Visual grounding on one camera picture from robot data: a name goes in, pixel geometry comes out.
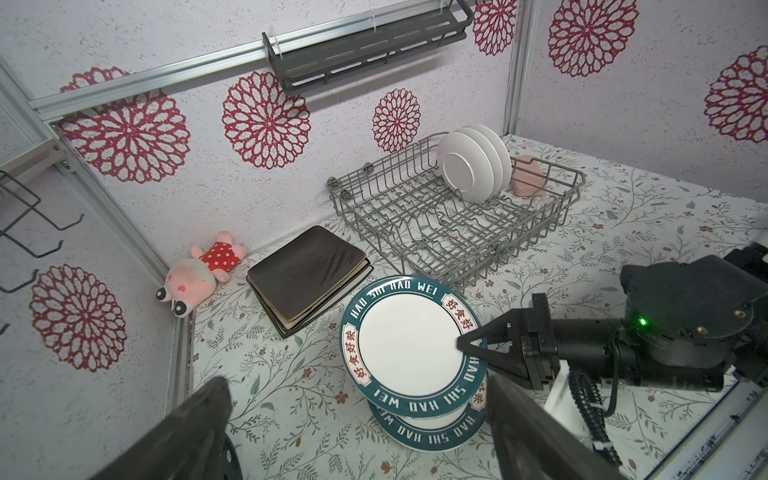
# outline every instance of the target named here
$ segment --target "aluminum rail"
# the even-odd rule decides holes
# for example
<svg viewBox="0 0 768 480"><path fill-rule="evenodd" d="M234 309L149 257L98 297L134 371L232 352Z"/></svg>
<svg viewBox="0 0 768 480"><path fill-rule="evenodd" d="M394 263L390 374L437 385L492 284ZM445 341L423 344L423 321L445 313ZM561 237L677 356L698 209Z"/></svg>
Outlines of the aluminum rail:
<svg viewBox="0 0 768 480"><path fill-rule="evenodd" d="M449 8L448 4L447 0L408 0L321 25L277 35L275 39L280 45L280 50L285 53L373 28L374 25L386 25L438 8ZM95 107L156 88L202 78L218 71L263 59L266 59L264 43L261 40L256 40L245 45L131 74L127 77L39 98L30 101L29 106L37 112L41 120L52 122L85 108Z"/></svg>

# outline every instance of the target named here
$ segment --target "red flower pattern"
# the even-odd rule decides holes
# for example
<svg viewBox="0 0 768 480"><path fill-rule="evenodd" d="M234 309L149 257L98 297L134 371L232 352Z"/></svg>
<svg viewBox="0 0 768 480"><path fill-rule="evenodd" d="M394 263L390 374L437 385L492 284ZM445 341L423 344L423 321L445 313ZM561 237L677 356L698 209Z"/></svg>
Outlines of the red flower pattern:
<svg viewBox="0 0 768 480"><path fill-rule="evenodd" d="M710 85L710 125L723 135L759 143L768 137L768 45L741 55Z"/></svg>
<svg viewBox="0 0 768 480"><path fill-rule="evenodd" d="M92 273L52 266L32 287L32 326L59 360L76 369L109 369L125 344L123 311Z"/></svg>
<svg viewBox="0 0 768 480"><path fill-rule="evenodd" d="M124 77L117 67L74 74L70 91ZM160 90L80 111L61 122L67 139L103 175L120 181L160 181L184 165L190 132L176 101Z"/></svg>
<svg viewBox="0 0 768 480"><path fill-rule="evenodd" d="M271 71L241 77L230 88L221 118L243 161L283 168L310 141L310 111L301 95L288 97Z"/></svg>
<svg viewBox="0 0 768 480"><path fill-rule="evenodd" d="M388 152L396 152L413 141L422 112L412 91L395 89L384 95L373 114L373 138Z"/></svg>
<svg viewBox="0 0 768 480"><path fill-rule="evenodd" d="M475 5L472 31L475 43L486 55L504 51L515 36L518 0L486 0Z"/></svg>
<svg viewBox="0 0 768 480"><path fill-rule="evenodd" d="M549 27L549 56L572 77L613 63L634 33L635 0L563 0Z"/></svg>

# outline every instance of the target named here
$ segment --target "countertop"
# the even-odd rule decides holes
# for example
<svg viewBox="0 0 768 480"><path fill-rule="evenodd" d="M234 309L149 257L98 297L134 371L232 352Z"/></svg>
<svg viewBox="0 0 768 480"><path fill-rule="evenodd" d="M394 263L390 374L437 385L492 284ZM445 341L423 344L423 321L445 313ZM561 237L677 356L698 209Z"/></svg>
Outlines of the countertop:
<svg viewBox="0 0 768 480"><path fill-rule="evenodd" d="M768 227L768 205L754 200L521 137L504 140L513 155L582 169L587 183L563 227L465 290L482 323L528 306L532 293L547 294L553 318L621 316L622 265L723 256ZM365 284L396 273L341 219L320 224L368 253L374 271ZM500 478L487 425L441 453L413 451L381 430L339 354L338 325L351 294L295 336L277 335L244 276L287 241L250 254L196 311L194 385L215 375L229 380L227 431L244 477ZM531 395L543 405L546 394ZM721 395L621 388L607 432L622 473L644 478Z"/></svg>

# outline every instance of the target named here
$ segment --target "red polka dot dress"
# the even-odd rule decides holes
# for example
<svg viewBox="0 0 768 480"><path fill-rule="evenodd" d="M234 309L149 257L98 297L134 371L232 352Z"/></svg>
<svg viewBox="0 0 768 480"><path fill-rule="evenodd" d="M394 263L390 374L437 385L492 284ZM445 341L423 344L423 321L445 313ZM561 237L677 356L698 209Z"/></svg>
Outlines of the red polka dot dress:
<svg viewBox="0 0 768 480"><path fill-rule="evenodd" d="M211 271L222 269L229 273L240 263L240 259L235 256L232 246L224 242L216 242L200 260L203 261Z"/></svg>

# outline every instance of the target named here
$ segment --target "white plate in rack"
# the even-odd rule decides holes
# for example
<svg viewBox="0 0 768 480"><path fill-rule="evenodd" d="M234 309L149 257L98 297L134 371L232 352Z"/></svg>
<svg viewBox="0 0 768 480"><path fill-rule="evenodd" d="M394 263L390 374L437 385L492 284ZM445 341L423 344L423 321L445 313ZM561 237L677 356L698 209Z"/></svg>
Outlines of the white plate in rack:
<svg viewBox="0 0 768 480"><path fill-rule="evenodd" d="M483 137L491 142L491 145L493 145L494 150L496 150L496 153L498 154L499 160L502 162L502 191L508 189L509 181L512 179L512 161L509 159L509 151L507 150L506 145L504 145L504 142L496 132L485 125L469 124L465 125L465 127L480 132L483 134Z"/></svg>
<svg viewBox="0 0 768 480"><path fill-rule="evenodd" d="M480 204L493 193L493 169L480 145L457 131L440 140L437 147L442 177L463 200Z"/></svg>
<svg viewBox="0 0 768 480"><path fill-rule="evenodd" d="M491 163L491 170L493 170L493 193L491 193L491 196L498 195L498 193L502 191L504 171L502 170L502 161L499 159L498 153L496 153L496 149L493 147L491 141L488 138L485 138L485 135L472 128L462 127L455 131L470 137L477 145L480 145L483 153L488 157L488 161Z"/></svg>

